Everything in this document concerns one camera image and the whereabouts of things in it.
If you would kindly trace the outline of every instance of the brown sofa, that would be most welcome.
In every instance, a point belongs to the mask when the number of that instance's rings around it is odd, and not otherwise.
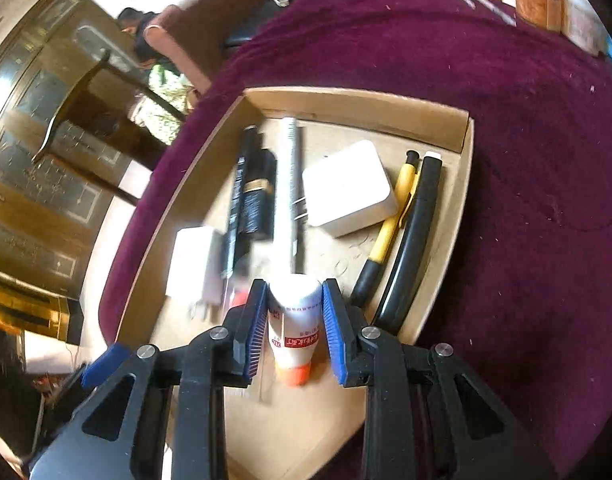
[[[152,20],[144,37],[204,94],[227,58],[231,33],[268,1],[181,0]]]

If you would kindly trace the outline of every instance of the glass panel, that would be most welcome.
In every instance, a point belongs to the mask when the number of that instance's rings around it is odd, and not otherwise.
[[[2,58],[0,62],[0,113],[15,81],[28,65],[35,50],[36,46],[33,43],[21,39],[14,43],[6,56]]]
[[[0,254],[25,266],[71,278],[77,260],[48,250],[32,238],[14,234],[0,226]]]
[[[102,59],[104,50],[110,50],[110,63],[115,68],[122,72],[133,73],[137,77],[141,75],[140,67],[137,63],[128,54],[122,52],[115,43],[99,32],[92,23],[80,23],[73,34],[73,41],[95,61]]]
[[[17,108],[46,126],[66,97],[66,84],[44,70],[39,70],[22,96]]]
[[[70,121],[64,121],[57,129],[57,134],[58,137],[54,145],[60,155],[71,152],[85,153],[88,156],[94,156],[97,160],[109,166],[114,166],[121,155],[120,152],[86,133]]]
[[[90,220],[100,194],[99,189],[51,159],[34,166],[31,153],[9,132],[0,140],[0,182],[83,224]]]
[[[79,0],[55,0],[34,24],[39,35],[46,36],[78,3]]]

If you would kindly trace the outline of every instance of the pen clip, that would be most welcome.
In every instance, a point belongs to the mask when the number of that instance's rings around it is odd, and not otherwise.
[[[421,168],[419,168],[419,171],[415,173],[415,179],[413,180],[413,186],[410,188],[410,195],[408,196],[408,202],[406,203],[406,206],[404,207],[404,210],[401,212],[401,216],[399,217],[398,226],[400,229],[403,229],[404,220],[406,219],[408,210],[410,209],[410,206],[413,204],[413,200],[415,200],[415,196],[417,195],[417,184],[419,184],[420,173],[421,173]]]

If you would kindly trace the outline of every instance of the purple tablecloth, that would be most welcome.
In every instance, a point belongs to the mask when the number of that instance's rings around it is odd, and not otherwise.
[[[183,170],[244,88],[269,85],[393,92],[470,111],[466,210],[421,343],[452,343],[570,470],[612,409],[612,69],[481,5],[298,0],[244,45],[140,200],[100,305],[105,338],[115,338]]]

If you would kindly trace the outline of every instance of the wooden door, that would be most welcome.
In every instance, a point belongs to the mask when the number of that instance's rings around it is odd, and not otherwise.
[[[129,38],[89,0],[43,0],[0,57],[0,271],[78,298],[88,259],[112,197],[50,158],[32,164],[70,88],[112,50],[120,70],[138,73]],[[125,109],[132,89],[110,74],[91,86]],[[129,160],[68,122],[54,149],[119,183]]]

